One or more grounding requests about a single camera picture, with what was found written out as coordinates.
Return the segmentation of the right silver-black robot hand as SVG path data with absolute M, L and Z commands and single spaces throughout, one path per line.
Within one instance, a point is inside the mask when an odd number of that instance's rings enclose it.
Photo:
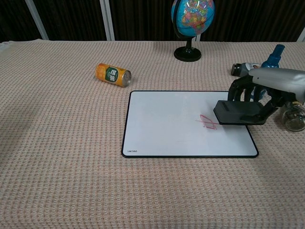
M 229 88 L 223 125 L 263 124 L 287 102 L 305 101 L 305 72 L 285 68 L 251 69 Z

